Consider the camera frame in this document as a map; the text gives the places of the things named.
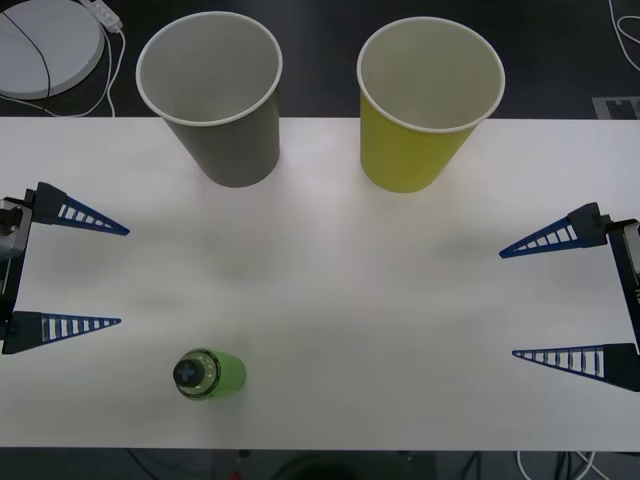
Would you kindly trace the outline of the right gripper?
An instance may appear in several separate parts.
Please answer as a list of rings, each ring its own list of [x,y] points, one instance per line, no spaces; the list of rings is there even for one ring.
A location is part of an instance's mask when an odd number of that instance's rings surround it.
[[[502,259],[607,244],[611,216],[596,202],[570,212],[499,252]],[[636,345],[639,345],[639,279],[622,230],[609,233]],[[599,381],[627,391],[639,390],[639,354],[632,343],[570,348],[513,350],[512,355],[534,364]]]

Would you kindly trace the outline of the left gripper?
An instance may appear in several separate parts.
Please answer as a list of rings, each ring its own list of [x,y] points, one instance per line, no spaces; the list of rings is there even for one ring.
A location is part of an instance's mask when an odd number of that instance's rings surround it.
[[[127,236],[130,230],[51,184],[39,182],[32,219],[59,225]],[[24,266],[31,220],[20,226],[1,220],[1,324],[8,329],[2,339],[3,354],[16,354],[119,325],[113,317],[63,315],[17,311],[13,314]]]

